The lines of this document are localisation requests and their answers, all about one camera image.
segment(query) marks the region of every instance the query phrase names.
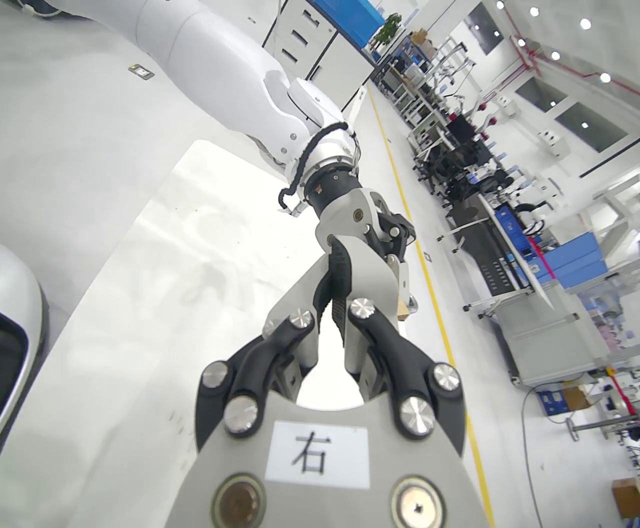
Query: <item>white label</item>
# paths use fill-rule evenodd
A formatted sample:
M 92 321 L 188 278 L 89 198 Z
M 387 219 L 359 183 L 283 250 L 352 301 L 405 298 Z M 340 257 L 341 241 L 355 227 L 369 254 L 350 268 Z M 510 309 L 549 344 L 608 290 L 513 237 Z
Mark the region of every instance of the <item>white label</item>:
M 366 428 L 276 421 L 265 480 L 369 489 Z

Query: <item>white tabletop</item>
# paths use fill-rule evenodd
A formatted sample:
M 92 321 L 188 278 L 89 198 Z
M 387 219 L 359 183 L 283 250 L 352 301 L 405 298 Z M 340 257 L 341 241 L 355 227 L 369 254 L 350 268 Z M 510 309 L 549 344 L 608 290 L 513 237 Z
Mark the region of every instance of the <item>white tabletop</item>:
M 81 300 L 0 456 L 3 528 L 158 528 L 195 459 L 202 369 L 256 337 L 321 255 L 311 210 L 205 141 L 188 150 Z M 361 402 L 330 318 L 299 403 Z

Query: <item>cable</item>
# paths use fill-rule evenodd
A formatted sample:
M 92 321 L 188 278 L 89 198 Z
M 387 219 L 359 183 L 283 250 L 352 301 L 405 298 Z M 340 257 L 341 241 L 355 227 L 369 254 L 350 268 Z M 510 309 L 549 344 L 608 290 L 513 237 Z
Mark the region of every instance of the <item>cable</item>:
M 305 171 L 305 165 L 307 164 L 307 161 L 309 160 L 309 156 L 311 155 L 311 153 L 318 146 L 318 143 L 320 143 L 320 141 L 325 136 L 331 134 L 331 132 L 335 132 L 336 130 L 348 130 L 348 129 L 349 129 L 348 123 L 345 123 L 345 122 L 332 123 L 328 127 L 321 129 L 313 138 L 311 138 L 311 141 L 309 141 L 304 151 L 302 152 L 302 156 L 300 156 L 300 160 L 298 161 L 298 167 L 296 169 L 296 175 L 291 181 L 291 185 L 289 185 L 288 188 L 281 190 L 280 193 L 278 194 L 278 203 L 280 204 L 281 208 L 288 209 L 287 204 L 284 203 L 284 197 L 285 195 L 293 196 L 296 193 L 296 189 L 300 185 L 300 180 L 302 179 L 302 176 Z M 356 133 L 354 132 L 353 135 L 351 135 L 351 137 L 355 140 L 355 136 L 356 136 Z
M 29 4 L 25 4 L 24 2 L 22 2 L 22 0 L 17 0 L 17 2 L 20 4 L 20 7 L 28 12 L 30 15 L 35 15 L 37 17 L 40 17 L 41 19 L 50 19 L 51 17 L 56 17 L 58 16 L 61 12 L 62 9 L 59 9 L 57 11 L 54 11 L 53 13 L 49 13 L 48 15 L 42 14 L 42 13 L 38 13 L 33 6 L 29 5 Z
M 539 389 L 540 387 L 544 387 L 546 385 L 556 385 L 556 383 L 572 383 L 574 381 L 578 381 L 582 376 L 583 376 L 583 374 L 580 374 L 580 376 L 578 376 L 577 378 L 574 378 L 574 379 L 568 380 L 568 381 L 555 381 L 555 382 L 552 382 L 552 383 L 549 383 L 549 382 L 548 383 L 540 383 L 539 385 L 536 385 L 535 387 L 531 387 L 529 389 L 529 392 L 524 397 L 524 400 L 522 401 L 522 410 L 520 411 L 520 422 L 522 424 L 522 447 L 524 448 L 524 461 L 525 461 L 525 466 L 527 468 L 527 480 L 529 481 L 529 490 L 531 491 L 531 499 L 533 501 L 533 508 L 534 508 L 534 510 L 536 512 L 536 518 L 538 519 L 538 525 L 540 526 L 540 528 L 545 528 L 545 527 L 542 524 L 542 519 L 540 517 L 540 510 L 538 509 L 538 500 L 536 499 L 536 492 L 533 489 L 533 480 L 531 479 L 531 469 L 529 468 L 529 450 L 527 448 L 527 430 L 526 430 L 526 427 L 525 427 L 525 424 L 524 424 L 525 405 L 527 404 L 527 398 L 536 389 Z
M 462 85 L 463 85 L 463 84 L 465 84 L 465 81 L 467 80 L 467 77 L 468 77 L 468 76 L 469 76 L 469 74 L 471 73 L 471 70 L 473 70 L 475 67 L 476 67 L 476 65 L 474 64 L 473 66 L 471 66 L 471 67 L 469 68 L 469 71 L 468 71 L 468 72 L 467 72 L 467 74 L 465 75 L 465 78 L 464 78 L 464 79 L 462 79 L 462 82 L 458 85 L 458 89 L 457 89 L 455 92 L 453 92 L 453 93 L 446 93 L 446 94 L 444 95 L 444 97 L 453 97 L 454 95 L 456 95 L 456 94 L 459 92 L 460 88 L 462 88 Z

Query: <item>silver screw cap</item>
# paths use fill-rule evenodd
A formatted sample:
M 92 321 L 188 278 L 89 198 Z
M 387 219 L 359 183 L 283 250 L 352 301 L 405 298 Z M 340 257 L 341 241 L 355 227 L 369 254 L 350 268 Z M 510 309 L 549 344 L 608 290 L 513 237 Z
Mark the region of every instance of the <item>silver screw cap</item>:
M 245 433 L 258 419 L 258 404 L 250 396 L 236 396 L 227 403 L 222 419 L 229 433 Z
M 460 374 L 447 363 L 439 363 L 433 369 L 433 377 L 444 390 L 456 390 L 460 386 Z
M 311 312 L 309 310 L 303 312 L 298 308 L 289 316 L 289 322 L 299 330 L 302 330 L 311 324 Z
M 371 299 L 360 297 L 351 301 L 349 311 L 358 319 L 368 319 L 375 313 L 376 307 Z
M 400 421 L 407 431 L 416 436 L 428 436 L 436 426 L 436 416 L 431 405 L 417 396 L 410 396 L 402 402 Z
M 218 388 L 229 373 L 229 367 L 224 361 L 215 361 L 207 365 L 202 373 L 202 385 L 207 388 Z

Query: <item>black panel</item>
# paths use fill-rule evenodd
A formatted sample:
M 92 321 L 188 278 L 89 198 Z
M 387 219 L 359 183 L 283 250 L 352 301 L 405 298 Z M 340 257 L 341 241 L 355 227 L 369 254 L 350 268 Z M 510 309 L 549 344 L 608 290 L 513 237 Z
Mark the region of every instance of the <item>black panel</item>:
M 471 31 L 478 41 L 485 55 L 489 55 L 493 51 L 493 48 L 504 40 L 498 26 L 495 25 L 489 11 L 486 10 L 486 7 L 484 7 L 482 3 L 479 3 L 474 10 L 469 13 L 469 16 L 465 19 L 465 23 L 469 31 Z

